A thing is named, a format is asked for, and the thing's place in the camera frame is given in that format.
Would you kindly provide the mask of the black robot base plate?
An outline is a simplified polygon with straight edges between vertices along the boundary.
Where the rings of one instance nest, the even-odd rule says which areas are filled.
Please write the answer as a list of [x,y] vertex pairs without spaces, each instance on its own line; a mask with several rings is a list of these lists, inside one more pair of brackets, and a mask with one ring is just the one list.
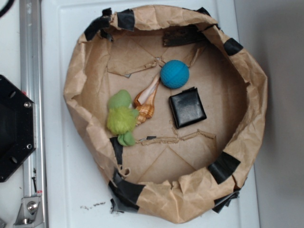
[[0,76],[0,181],[10,176],[35,150],[34,103],[5,76]]

